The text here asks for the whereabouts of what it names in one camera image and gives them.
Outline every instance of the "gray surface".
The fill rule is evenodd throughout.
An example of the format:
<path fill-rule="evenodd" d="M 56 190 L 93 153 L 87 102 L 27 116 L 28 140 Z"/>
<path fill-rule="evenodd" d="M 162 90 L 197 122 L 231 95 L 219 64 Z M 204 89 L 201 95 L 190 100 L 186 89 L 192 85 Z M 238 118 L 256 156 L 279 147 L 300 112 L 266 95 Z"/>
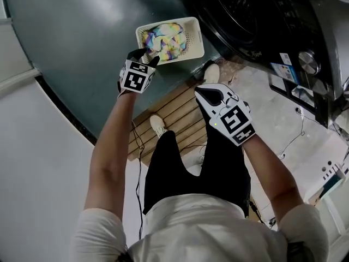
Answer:
<path fill-rule="evenodd" d="M 98 135 L 117 97 L 135 29 L 187 16 L 179 0 L 8 0 L 17 36 L 68 109 Z M 174 89 L 218 53 L 205 39 L 205 56 L 162 65 L 139 97 L 134 116 Z"/>
<path fill-rule="evenodd" d="M 5 11 L 5 5 L 4 0 L 0 0 L 0 19 L 6 19 L 6 11 Z"/>
<path fill-rule="evenodd" d="M 339 0 L 310 0 L 326 41 L 333 74 L 334 98 L 349 78 L 349 4 Z"/>

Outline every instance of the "sneaker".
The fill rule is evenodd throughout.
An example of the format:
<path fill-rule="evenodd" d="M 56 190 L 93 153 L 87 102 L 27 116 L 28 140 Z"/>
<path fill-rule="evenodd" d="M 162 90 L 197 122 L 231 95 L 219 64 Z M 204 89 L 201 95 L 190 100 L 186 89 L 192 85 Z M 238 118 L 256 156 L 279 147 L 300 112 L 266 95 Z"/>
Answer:
<path fill-rule="evenodd" d="M 217 64 L 211 64 L 207 67 L 205 75 L 203 77 L 204 84 L 217 84 L 219 81 L 219 66 Z"/>
<path fill-rule="evenodd" d="M 151 126 L 155 131 L 155 133 L 157 134 L 158 138 L 160 138 L 164 133 L 167 132 L 164 121 L 160 116 L 157 116 L 157 115 L 151 116 Z"/>

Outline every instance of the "wooden pallet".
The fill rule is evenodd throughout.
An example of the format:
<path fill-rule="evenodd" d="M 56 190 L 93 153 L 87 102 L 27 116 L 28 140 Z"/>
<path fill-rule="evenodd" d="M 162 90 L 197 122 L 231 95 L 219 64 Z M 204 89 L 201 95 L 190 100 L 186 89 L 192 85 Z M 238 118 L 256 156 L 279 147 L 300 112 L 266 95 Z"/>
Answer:
<path fill-rule="evenodd" d="M 164 120 L 166 128 L 175 132 L 181 156 L 207 141 L 205 121 L 194 96 L 194 88 L 199 84 L 200 82 L 194 77 L 189 79 L 134 119 L 137 134 L 145 145 L 141 159 L 146 166 L 149 166 L 158 142 L 158 137 L 149 121 L 152 114 L 160 116 Z M 141 144 L 138 138 L 135 139 L 135 134 L 131 131 L 128 149 L 129 160 L 138 158 L 137 143 Z"/>

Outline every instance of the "white shirt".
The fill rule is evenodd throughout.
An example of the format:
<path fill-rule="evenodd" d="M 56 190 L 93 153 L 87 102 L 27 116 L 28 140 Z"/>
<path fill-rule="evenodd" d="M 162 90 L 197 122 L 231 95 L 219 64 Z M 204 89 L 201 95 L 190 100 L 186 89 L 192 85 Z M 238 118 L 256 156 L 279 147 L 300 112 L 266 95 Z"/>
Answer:
<path fill-rule="evenodd" d="M 133 261 L 287 261 L 289 243 L 302 242 L 314 261 L 326 261 L 327 233 L 318 210 L 300 205 L 279 231 L 244 218 L 240 207 L 205 194 L 165 198 L 147 213 L 148 232 L 127 252 Z M 81 213 L 70 246 L 70 262 L 115 262 L 126 252 L 122 222 L 111 212 Z M 301 252 L 302 248 L 293 248 Z"/>

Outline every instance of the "black shorts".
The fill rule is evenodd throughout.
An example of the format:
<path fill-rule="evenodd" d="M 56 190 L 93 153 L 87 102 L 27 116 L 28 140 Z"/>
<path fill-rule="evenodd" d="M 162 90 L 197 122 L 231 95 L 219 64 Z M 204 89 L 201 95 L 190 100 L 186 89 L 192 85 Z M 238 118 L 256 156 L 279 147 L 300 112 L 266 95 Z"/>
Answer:
<path fill-rule="evenodd" d="M 208 115 L 201 106 L 200 109 L 207 131 L 200 176 L 186 170 L 175 133 L 167 131 L 159 139 L 149 165 L 144 214 L 166 197 L 193 193 L 208 194 L 234 203 L 248 216 L 251 178 L 244 163 L 243 150 L 210 126 Z"/>

